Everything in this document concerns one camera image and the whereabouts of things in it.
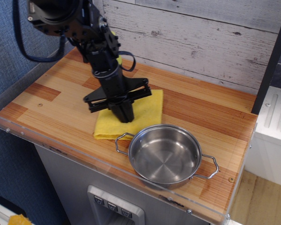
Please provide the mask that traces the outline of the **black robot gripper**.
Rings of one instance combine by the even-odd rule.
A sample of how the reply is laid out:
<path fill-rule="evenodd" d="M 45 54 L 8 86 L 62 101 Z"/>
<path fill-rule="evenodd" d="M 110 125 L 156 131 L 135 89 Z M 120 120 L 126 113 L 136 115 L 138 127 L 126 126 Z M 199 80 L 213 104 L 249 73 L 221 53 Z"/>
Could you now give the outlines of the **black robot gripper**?
<path fill-rule="evenodd" d="M 101 87 L 85 96 L 83 101 L 92 113 L 109 109 L 122 123 L 134 120 L 133 101 L 151 95 L 147 78 L 129 78 L 116 72 L 98 80 Z"/>

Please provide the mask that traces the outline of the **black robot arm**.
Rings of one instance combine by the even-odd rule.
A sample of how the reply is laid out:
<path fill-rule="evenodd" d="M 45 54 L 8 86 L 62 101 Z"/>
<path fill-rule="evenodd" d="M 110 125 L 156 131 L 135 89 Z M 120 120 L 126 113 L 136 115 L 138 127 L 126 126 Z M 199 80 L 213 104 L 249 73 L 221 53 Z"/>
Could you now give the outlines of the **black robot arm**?
<path fill-rule="evenodd" d="M 120 122 L 134 120 L 134 101 L 151 95 L 148 80 L 123 75 L 125 68 L 118 60 L 133 54 L 120 51 L 118 37 L 92 1 L 29 0 L 28 18 L 42 33 L 67 38 L 91 65 L 101 84 L 84 97 L 92 113 L 109 109 Z"/>

